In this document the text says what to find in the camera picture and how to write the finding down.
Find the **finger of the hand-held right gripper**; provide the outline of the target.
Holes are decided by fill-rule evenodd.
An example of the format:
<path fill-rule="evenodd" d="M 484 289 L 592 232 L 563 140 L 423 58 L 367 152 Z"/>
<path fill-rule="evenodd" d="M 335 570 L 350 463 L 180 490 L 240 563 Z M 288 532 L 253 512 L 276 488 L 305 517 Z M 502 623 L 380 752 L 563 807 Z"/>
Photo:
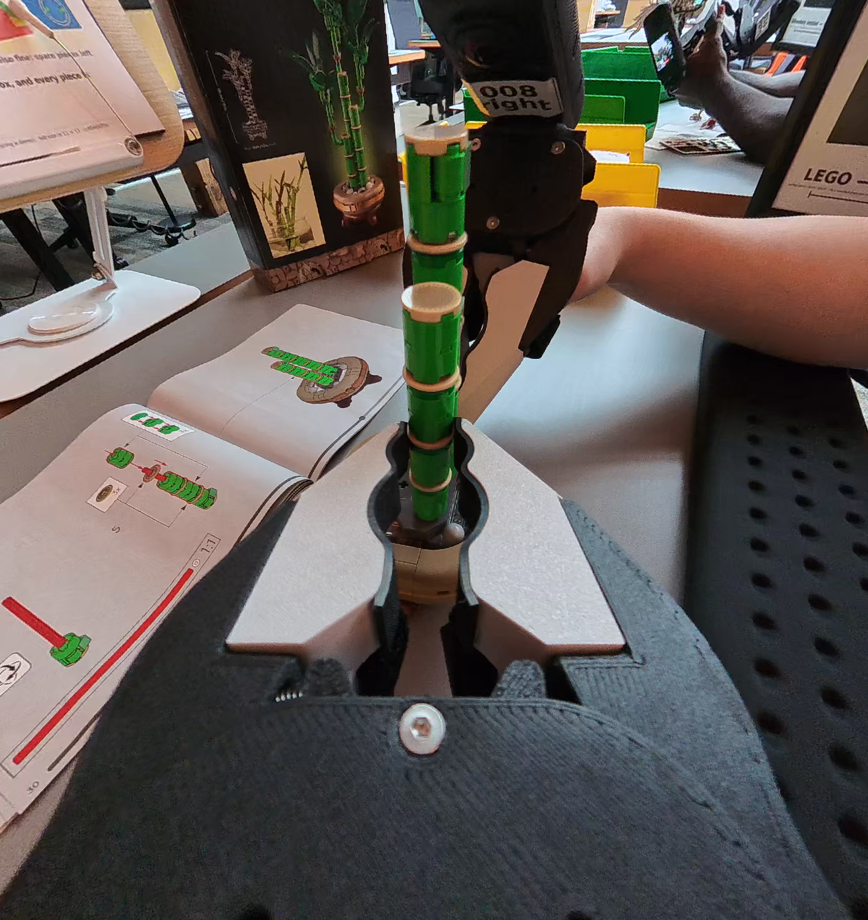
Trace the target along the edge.
<path fill-rule="evenodd" d="M 497 254 L 474 255 L 472 292 L 485 282 L 484 331 L 465 360 L 459 392 L 459 414 L 474 422 L 514 374 L 523 360 L 520 339 L 541 292 L 549 267 Z"/>

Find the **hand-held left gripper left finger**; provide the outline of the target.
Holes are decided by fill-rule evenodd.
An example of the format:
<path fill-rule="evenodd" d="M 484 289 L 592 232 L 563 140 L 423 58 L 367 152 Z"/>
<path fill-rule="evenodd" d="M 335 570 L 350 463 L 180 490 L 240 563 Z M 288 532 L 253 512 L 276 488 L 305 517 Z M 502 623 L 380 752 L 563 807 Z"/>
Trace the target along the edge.
<path fill-rule="evenodd" d="M 405 455 L 388 425 L 302 492 L 226 638 L 230 650 L 339 661 L 397 674 L 407 626 L 385 528 L 400 506 Z"/>

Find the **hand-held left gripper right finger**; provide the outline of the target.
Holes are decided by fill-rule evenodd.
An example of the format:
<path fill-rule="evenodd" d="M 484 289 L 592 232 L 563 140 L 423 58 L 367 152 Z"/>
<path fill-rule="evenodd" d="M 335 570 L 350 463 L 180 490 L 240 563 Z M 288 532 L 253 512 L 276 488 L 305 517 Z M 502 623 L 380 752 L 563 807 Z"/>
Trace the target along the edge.
<path fill-rule="evenodd" d="M 468 421 L 458 423 L 461 506 L 478 512 L 460 554 L 458 604 L 444 627 L 449 674 L 500 674 L 512 661 L 624 649 L 554 489 Z"/>

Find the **toy brick bamboo model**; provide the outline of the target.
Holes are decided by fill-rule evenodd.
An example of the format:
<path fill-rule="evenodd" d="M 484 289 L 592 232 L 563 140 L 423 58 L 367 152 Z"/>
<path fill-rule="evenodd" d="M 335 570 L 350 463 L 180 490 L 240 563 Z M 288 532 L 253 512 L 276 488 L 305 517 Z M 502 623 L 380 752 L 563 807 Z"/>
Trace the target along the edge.
<path fill-rule="evenodd" d="M 408 247 L 412 278 L 402 295 L 408 419 L 400 444 L 401 507 L 389 527 L 405 561 L 419 562 L 451 526 L 464 487 L 454 462 L 462 386 L 465 195 L 469 137 L 460 125 L 423 125 L 405 133 Z"/>

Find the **building instruction booklet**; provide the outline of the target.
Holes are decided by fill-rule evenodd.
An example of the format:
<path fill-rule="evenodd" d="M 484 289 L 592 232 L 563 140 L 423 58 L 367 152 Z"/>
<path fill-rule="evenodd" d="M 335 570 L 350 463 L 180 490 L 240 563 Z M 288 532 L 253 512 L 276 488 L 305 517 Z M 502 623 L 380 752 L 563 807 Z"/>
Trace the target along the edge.
<path fill-rule="evenodd" d="M 0 834 L 170 609 L 404 385 L 400 329 L 294 305 L 0 505 Z"/>

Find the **person's right forearm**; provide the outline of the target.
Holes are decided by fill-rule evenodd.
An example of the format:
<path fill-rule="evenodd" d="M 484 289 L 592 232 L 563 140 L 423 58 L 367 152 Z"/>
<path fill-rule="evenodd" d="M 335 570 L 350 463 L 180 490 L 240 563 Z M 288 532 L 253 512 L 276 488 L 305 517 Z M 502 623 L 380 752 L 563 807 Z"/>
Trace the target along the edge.
<path fill-rule="evenodd" d="M 602 208 L 570 300 L 606 285 L 752 350 L 868 369 L 868 217 Z"/>

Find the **grey desk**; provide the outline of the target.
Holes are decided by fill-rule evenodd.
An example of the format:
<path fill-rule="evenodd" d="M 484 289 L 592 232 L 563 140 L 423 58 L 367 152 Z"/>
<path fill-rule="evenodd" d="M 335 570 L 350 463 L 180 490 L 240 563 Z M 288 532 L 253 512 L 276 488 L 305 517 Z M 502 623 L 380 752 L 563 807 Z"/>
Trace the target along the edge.
<path fill-rule="evenodd" d="M 136 264 L 198 287 L 200 301 L 33 400 L 0 407 L 0 503 L 106 411 L 147 404 L 160 383 L 229 351 L 292 305 L 400 324 L 399 256 L 274 294 L 243 273 L 242 261 L 226 225 Z M 566 308 L 543 358 L 523 361 L 477 422 L 679 602 L 701 345 L 699 329 L 604 290 Z"/>

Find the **yellow plastic bin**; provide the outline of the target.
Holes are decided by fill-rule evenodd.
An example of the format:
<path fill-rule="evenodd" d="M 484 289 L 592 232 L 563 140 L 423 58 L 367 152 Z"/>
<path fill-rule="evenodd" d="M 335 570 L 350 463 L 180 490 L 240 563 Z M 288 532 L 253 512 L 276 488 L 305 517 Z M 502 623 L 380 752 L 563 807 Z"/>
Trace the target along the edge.
<path fill-rule="evenodd" d="M 581 192 L 598 206 L 655 208 L 660 167 L 645 163 L 644 124 L 578 124 L 586 132 L 585 147 L 594 157 L 594 178 Z"/>

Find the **green plastic bin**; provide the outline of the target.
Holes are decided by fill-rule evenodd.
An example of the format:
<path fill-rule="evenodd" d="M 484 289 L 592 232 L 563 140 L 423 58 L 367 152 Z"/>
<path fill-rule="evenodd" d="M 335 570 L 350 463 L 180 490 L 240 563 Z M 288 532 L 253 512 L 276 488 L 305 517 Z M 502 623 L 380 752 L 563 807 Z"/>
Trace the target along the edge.
<path fill-rule="evenodd" d="M 647 44 L 603 45 L 580 53 L 515 49 L 487 68 L 463 74 L 468 121 L 540 121 L 643 125 L 658 121 L 662 93 Z"/>

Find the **background work table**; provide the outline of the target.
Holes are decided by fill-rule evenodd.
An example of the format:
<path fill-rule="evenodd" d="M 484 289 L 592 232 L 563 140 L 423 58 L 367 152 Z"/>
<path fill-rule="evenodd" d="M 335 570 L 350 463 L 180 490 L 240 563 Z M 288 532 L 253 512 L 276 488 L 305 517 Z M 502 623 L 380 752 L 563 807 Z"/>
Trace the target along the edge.
<path fill-rule="evenodd" d="M 656 129 L 645 152 L 645 162 L 658 164 L 661 168 L 659 191 L 727 193 L 749 199 L 763 167 L 754 164 L 742 153 L 682 155 L 659 146 L 661 139 L 678 135 L 695 139 L 715 137 L 716 130 L 704 131 L 701 127 L 703 122 L 694 121 L 693 113 L 694 109 L 682 107 L 675 100 L 659 106 Z"/>

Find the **black bamboo set box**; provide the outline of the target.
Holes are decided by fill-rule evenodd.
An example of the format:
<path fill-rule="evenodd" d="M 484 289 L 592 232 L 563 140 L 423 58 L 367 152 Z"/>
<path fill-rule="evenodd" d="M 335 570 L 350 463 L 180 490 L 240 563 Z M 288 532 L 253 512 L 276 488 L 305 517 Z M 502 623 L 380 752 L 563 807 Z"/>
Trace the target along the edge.
<path fill-rule="evenodd" d="M 382 1 L 167 1 L 155 14 L 267 289 L 404 247 Z"/>

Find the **black framed marker sign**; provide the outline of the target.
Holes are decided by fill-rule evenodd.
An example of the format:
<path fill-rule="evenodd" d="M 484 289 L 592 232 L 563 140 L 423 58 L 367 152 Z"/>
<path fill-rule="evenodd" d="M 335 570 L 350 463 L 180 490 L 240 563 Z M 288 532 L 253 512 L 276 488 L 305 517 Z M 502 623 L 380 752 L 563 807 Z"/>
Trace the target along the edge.
<path fill-rule="evenodd" d="M 868 1 L 837 2 L 749 217 L 868 216 Z"/>

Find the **white document stand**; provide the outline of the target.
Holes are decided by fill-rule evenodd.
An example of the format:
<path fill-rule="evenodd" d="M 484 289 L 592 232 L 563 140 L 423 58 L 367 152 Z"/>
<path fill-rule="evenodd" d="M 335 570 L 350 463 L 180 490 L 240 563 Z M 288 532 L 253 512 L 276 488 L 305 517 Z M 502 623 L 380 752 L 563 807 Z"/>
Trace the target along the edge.
<path fill-rule="evenodd" d="M 0 403 L 26 397 L 84 362 L 193 303 L 197 288 L 116 270 L 105 188 L 170 167 L 184 144 L 172 93 L 118 2 L 84 2 L 163 131 L 81 145 L 0 167 L 0 214 L 83 192 L 91 231 L 91 279 L 0 316 Z"/>

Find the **black office chair base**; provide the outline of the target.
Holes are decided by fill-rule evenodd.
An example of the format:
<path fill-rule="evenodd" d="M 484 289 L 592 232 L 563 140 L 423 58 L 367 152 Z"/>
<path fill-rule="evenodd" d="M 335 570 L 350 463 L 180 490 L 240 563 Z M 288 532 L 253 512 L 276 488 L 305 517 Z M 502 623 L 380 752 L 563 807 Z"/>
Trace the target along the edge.
<path fill-rule="evenodd" d="M 165 196 L 164 190 L 160 185 L 156 174 L 149 174 L 142 177 L 142 180 L 148 180 L 152 184 L 153 190 L 161 202 L 166 218 L 159 222 L 148 221 L 135 216 L 132 213 L 118 212 L 111 209 L 110 201 L 106 202 L 106 219 L 110 227 L 129 229 L 136 233 L 151 233 L 164 239 L 166 247 L 175 247 L 181 239 L 186 238 L 187 233 L 196 229 L 197 220 L 190 217 L 187 221 L 180 221 L 175 214 L 170 202 Z"/>

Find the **printed instruction sheet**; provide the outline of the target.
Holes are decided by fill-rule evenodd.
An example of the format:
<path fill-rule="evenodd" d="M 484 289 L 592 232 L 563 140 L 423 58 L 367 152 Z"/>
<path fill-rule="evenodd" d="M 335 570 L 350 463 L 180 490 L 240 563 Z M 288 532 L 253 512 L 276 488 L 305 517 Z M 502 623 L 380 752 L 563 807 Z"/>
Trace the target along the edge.
<path fill-rule="evenodd" d="M 164 127 L 82 1 L 0 2 L 0 167 Z"/>

